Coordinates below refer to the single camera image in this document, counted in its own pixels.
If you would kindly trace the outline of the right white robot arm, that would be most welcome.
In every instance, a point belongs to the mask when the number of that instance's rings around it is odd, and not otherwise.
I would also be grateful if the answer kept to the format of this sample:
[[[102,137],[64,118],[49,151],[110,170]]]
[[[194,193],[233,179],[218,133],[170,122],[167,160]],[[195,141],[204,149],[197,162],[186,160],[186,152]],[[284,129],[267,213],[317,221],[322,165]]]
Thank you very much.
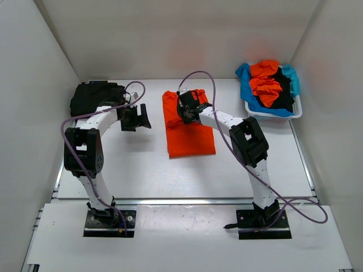
[[[203,103],[196,91],[188,89],[177,92],[176,109],[185,124],[198,122],[221,133],[233,155],[248,172],[253,192],[254,222],[261,228],[272,224],[280,208],[267,170],[269,145],[256,119],[234,117],[217,110],[211,103]]]

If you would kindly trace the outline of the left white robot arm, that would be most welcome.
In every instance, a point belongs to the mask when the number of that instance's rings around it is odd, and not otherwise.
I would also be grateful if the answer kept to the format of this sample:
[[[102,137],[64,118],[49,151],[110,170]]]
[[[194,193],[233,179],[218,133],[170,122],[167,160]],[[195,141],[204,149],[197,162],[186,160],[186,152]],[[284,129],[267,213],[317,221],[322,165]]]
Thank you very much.
[[[69,127],[64,132],[64,166],[83,185],[93,217],[107,228],[126,227],[125,216],[117,208],[114,196],[108,191],[102,169],[104,154],[102,136],[115,123],[121,123],[122,131],[136,131],[138,127],[151,128],[145,104],[135,105],[137,93],[131,101],[103,101],[94,113],[84,114],[86,121],[80,127]]]

